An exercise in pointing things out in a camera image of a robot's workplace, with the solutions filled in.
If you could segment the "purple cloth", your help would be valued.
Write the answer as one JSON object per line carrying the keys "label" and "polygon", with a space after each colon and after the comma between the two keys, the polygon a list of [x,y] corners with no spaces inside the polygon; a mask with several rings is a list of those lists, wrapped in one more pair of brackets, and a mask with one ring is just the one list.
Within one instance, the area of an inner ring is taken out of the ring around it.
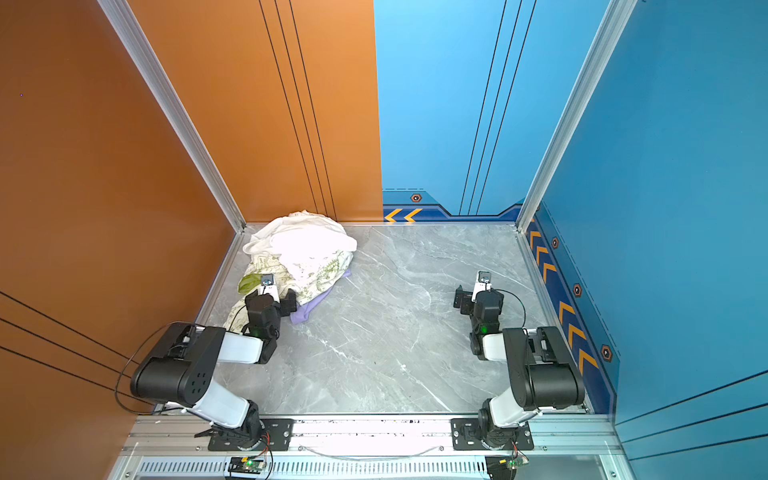
{"label": "purple cloth", "polygon": [[318,280],[309,287],[296,293],[297,307],[289,315],[290,322],[293,325],[300,325],[309,320],[310,314],[323,302],[333,290],[335,284],[349,277],[351,269],[347,268],[342,273],[336,273],[327,278]]}

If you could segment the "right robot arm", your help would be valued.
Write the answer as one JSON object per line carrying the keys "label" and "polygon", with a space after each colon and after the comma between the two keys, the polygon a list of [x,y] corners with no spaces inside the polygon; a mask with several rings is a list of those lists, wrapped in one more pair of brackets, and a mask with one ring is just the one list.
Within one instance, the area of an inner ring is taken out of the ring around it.
{"label": "right robot arm", "polygon": [[472,354],[507,367],[508,386],[483,403],[470,437],[489,449],[518,447],[528,421],[545,410],[579,406],[586,397],[582,374],[559,329],[502,328],[503,304],[503,292],[489,286],[472,292],[459,287],[453,300],[470,319]]}

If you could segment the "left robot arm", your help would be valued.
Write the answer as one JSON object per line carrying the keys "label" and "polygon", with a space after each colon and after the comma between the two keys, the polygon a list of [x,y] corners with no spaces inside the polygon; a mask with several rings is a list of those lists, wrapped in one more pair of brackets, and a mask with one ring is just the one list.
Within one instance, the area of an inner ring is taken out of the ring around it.
{"label": "left robot arm", "polygon": [[253,292],[245,297],[247,319],[240,333],[224,327],[169,325],[132,374],[131,394],[171,403],[209,423],[197,433],[210,451],[286,451],[294,421],[263,419],[258,405],[214,379],[220,364],[264,365],[277,348],[281,320],[298,308],[285,297]]}

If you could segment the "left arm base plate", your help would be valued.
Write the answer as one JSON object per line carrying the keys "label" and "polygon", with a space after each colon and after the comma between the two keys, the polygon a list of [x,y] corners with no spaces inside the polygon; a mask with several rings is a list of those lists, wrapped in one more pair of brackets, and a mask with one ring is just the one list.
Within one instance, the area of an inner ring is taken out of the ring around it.
{"label": "left arm base plate", "polygon": [[208,430],[207,449],[212,452],[285,452],[289,449],[295,421],[291,418],[262,418],[237,429],[214,426]]}

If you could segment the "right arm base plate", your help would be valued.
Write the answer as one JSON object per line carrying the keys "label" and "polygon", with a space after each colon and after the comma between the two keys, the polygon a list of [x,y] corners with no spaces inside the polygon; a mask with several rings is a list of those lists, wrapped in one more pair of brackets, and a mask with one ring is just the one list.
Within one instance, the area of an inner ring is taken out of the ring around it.
{"label": "right arm base plate", "polygon": [[473,450],[520,450],[535,448],[529,425],[514,428],[483,427],[476,418],[459,417],[450,420],[453,449]]}

